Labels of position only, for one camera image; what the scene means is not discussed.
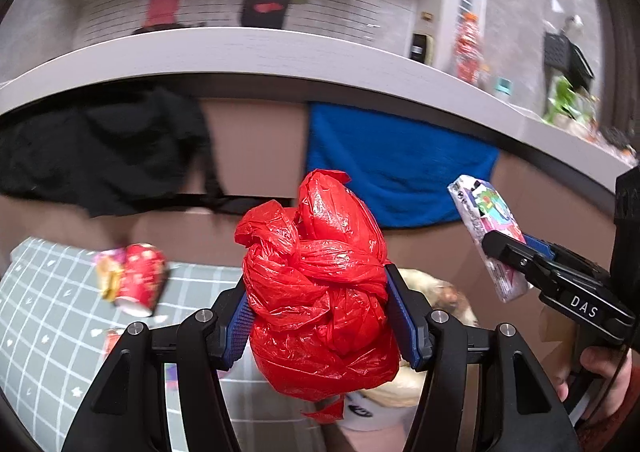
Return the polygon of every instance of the gray wall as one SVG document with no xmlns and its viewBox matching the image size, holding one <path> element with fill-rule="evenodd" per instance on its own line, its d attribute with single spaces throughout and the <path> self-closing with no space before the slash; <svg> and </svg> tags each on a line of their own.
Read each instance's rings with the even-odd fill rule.
<svg viewBox="0 0 640 452">
<path fill-rule="evenodd" d="M 577 41 L 602 84 L 602 34 L 596 0 L 558 0 L 564 13 L 552 10 L 551 0 L 487 0 L 484 54 L 492 73 L 514 84 L 512 101 L 539 114 L 545 107 L 546 82 L 542 42 L 544 21 L 561 27 L 567 15 L 578 14 L 584 30 Z"/>
<path fill-rule="evenodd" d="M 0 82 L 68 53 L 82 0 L 15 0 L 0 22 Z"/>
<path fill-rule="evenodd" d="M 84 0 L 15 0 L 0 23 L 0 82 L 15 78 L 72 50 Z M 542 64 L 543 21 L 562 25 L 578 13 L 584 21 L 579 45 L 596 73 L 594 92 L 602 83 L 600 21 L 596 0 L 558 0 L 564 14 L 552 12 L 550 0 L 487 0 L 484 55 L 492 73 L 514 82 L 513 102 L 542 112 L 545 76 Z M 417 11 L 429 10 L 428 2 Z M 421 24 L 423 28 L 436 28 Z"/>
</svg>

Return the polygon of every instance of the screw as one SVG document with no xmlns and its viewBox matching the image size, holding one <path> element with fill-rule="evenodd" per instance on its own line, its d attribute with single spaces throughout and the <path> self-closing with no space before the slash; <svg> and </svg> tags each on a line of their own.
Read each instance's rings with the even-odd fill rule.
<svg viewBox="0 0 640 452">
<path fill-rule="evenodd" d="M 449 314 L 446 311 L 437 310 L 431 313 L 431 319 L 438 324 L 444 324 L 449 320 Z"/>
<path fill-rule="evenodd" d="M 133 322 L 132 324 L 129 324 L 129 327 L 127 327 L 127 333 L 130 335 L 139 335 L 142 333 L 144 328 L 145 324 L 142 322 Z"/>
<path fill-rule="evenodd" d="M 198 322 L 209 322 L 213 318 L 213 313 L 210 309 L 201 309 L 196 313 L 196 320 Z"/>
<path fill-rule="evenodd" d="M 500 333 L 502 333 L 506 337 L 512 337 L 514 336 L 514 334 L 516 334 L 516 328 L 511 324 L 501 324 Z"/>
</svg>

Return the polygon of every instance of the human hand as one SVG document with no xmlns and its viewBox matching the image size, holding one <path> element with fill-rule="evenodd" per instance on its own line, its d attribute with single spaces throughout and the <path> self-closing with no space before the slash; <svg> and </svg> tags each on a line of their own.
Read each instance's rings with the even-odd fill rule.
<svg viewBox="0 0 640 452">
<path fill-rule="evenodd" d="M 587 371 L 594 372 L 595 374 L 602 376 L 605 380 L 604 385 L 606 386 L 609 385 L 622 358 L 622 352 L 619 350 L 590 347 L 583 350 L 580 355 L 580 364 L 587 369 Z M 604 398 L 602 403 L 600 403 L 600 408 L 597 413 L 594 414 L 593 411 L 596 408 L 596 405 L 598 405 L 598 397 L 592 400 L 590 405 L 587 407 L 587 410 L 582 415 L 582 418 L 590 420 L 591 424 L 613 416 L 620 406 L 622 406 L 622 402 L 625 399 L 626 391 L 629 388 L 629 382 L 631 379 L 631 351 L 626 353 L 624 360 L 625 363 L 620 369 L 620 373 L 609 389 L 609 393 L 606 398 Z M 555 378 L 552 378 L 552 381 L 554 382 L 560 401 L 564 402 L 569 394 L 566 376 L 564 378 L 556 376 Z"/>
<path fill-rule="evenodd" d="M 571 372 L 572 354 L 574 352 L 575 323 L 562 316 L 555 310 L 543 308 L 540 317 L 540 337 L 543 342 L 560 342 L 560 344 L 542 360 L 551 382 L 556 387 L 558 397 L 562 402 L 566 399 L 569 388 L 566 379 Z M 609 348 L 587 348 L 580 356 L 581 365 L 588 371 L 602 376 L 610 381 L 620 362 L 620 351 Z M 612 416 L 622 405 L 631 378 L 631 353 L 625 357 L 625 363 L 620 374 L 612 385 L 607 397 L 600 404 L 597 414 L 593 415 L 590 423 L 594 424 Z M 593 414 L 598 399 L 593 400 L 585 411 L 583 418 L 588 419 Z"/>
</svg>

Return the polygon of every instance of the red can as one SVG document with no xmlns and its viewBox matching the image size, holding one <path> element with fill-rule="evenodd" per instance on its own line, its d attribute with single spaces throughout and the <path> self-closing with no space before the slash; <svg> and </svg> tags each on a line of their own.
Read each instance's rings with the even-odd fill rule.
<svg viewBox="0 0 640 452">
<path fill-rule="evenodd" d="M 150 244 L 131 244 L 127 248 L 115 305 L 134 317 L 151 316 L 165 278 L 162 252 Z"/>
</svg>

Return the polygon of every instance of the beige bag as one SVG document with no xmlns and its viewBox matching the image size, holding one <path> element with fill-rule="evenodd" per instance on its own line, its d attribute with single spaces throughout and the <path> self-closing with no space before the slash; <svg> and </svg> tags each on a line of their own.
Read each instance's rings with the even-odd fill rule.
<svg viewBox="0 0 640 452">
<path fill-rule="evenodd" d="M 433 309 L 441 309 L 467 326 L 478 327 L 478 319 L 471 311 L 466 297 L 449 282 L 438 280 L 417 269 L 399 269 L 409 289 L 420 291 Z M 418 405 L 426 372 L 415 372 L 409 363 L 401 360 L 400 369 L 391 382 L 359 392 L 385 407 L 412 407 Z"/>
</svg>

